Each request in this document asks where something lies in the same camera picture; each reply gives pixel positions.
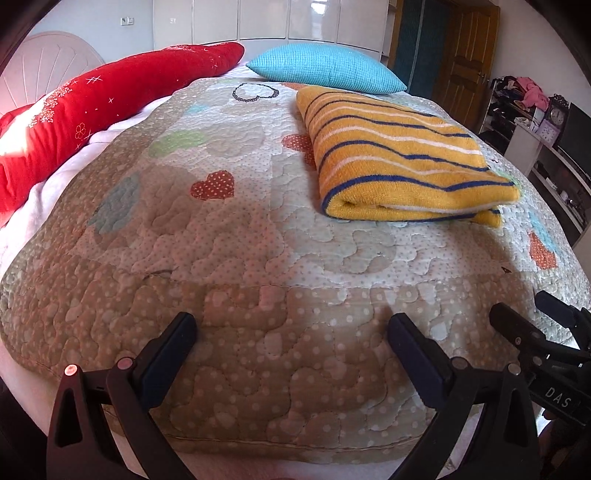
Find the bolt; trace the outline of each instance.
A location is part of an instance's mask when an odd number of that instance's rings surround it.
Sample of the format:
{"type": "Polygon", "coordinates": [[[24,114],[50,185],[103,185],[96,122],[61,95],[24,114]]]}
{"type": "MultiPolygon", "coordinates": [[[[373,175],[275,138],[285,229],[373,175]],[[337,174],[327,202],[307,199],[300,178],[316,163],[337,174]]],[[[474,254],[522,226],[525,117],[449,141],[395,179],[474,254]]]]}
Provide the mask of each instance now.
{"type": "Polygon", "coordinates": [[[126,356],[117,362],[117,368],[119,370],[127,370],[133,364],[134,364],[134,360],[132,358],[129,358],[128,356],[126,356]]]}
{"type": "Polygon", "coordinates": [[[509,373],[512,375],[519,375],[521,373],[521,367],[519,367],[519,365],[517,364],[509,364],[509,373]]]}
{"type": "Polygon", "coordinates": [[[64,370],[64,373],[68,376],[71,377],[72,375],[74,375],[76,372],[78,371],[78,367],[75,365],[68,365],[66,367],[66,369],[64,370]]]}
{"type": "Polygon", "coordinates": [[[458,370],[465,370],[466,368],[468,368],[467,360],[465,360],[461,356],[457,356],[455,358],[452,358],[452,365],[453,365],[453,368],[456,368],[458,370]]]}

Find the black heart outline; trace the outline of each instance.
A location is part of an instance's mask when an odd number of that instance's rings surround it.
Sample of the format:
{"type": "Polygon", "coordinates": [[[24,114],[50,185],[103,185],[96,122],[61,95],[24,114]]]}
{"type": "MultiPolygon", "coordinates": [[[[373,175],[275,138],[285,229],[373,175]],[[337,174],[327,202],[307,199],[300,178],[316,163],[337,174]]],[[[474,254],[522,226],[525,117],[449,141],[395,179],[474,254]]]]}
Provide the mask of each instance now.
{"type": "Polygon", "coordinates": [[[245,102],[245,103],[249,103],[249,102],[256,102],[262,98],[276,98],[279,96],[279,90],[277,90],[276,88],[273,87],[269,87],[268,85],[265,85],[264,83],[250,83],[250,82],[245,82],[245,83],[241,83],[240,85],[238,85],[236,88],[234,88],[234,91],[232,92],[232,96],[238,100],[239,102],[245,102]],[[269,89],[271,89],[273,91],[273,95],[271,95],[270,97],[262,97],[257,95],[256,98],[241,98],[239,97],[236,92],[238,91],[238,89],[243,86],[243,85],[258,85],[261,87],[267,87],[269,89]]]}

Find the tv screen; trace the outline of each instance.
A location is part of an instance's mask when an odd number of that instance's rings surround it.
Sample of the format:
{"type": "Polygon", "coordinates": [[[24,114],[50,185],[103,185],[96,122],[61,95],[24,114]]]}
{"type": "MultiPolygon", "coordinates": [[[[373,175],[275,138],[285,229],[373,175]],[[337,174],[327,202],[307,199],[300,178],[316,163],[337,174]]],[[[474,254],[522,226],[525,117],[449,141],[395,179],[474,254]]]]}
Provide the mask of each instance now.
{"type": "Polygon", "coordinates": [[[573,103],[558,146],[591,177],[591,117],[573,103]]]}

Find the pink fabric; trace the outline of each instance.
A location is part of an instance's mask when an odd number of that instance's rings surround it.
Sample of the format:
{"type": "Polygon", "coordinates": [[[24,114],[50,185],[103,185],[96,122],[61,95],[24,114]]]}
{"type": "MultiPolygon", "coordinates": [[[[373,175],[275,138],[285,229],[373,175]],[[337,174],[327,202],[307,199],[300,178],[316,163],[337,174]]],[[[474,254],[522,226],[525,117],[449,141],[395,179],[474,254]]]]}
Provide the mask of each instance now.
{"type": "Polygon", "coordinates": [[[548,109],[550,100],[536,82],[529,77],[517,77],[517,82],[525,90],[523,104],[526,108],[531,108],[535,105],[544,112],[548,109]]]}

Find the beige polka dot fabric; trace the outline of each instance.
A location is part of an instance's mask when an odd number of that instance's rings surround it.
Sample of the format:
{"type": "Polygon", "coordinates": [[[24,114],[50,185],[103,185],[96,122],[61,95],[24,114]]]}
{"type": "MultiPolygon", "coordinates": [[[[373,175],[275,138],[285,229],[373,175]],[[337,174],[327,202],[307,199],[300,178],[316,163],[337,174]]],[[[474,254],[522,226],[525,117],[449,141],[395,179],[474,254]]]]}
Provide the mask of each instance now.
{"type": "Polygon", "coordinates": [[[500,369],[516,351],[488,324],[493,304],[562,342],[533,295],[589,307],[589,284],[548,207],[485,145],[523,193],[500,229],[323,216],[296,91],[269,87],[279,94],[198,80],[84,169],[2,281],[2,341],[57,385],[67,364],[110,368],[189,312],[199,340],[152,411],[176,449],[400,458],[433,412],[386,342],[393,313],[448,355],[500,369]]]}

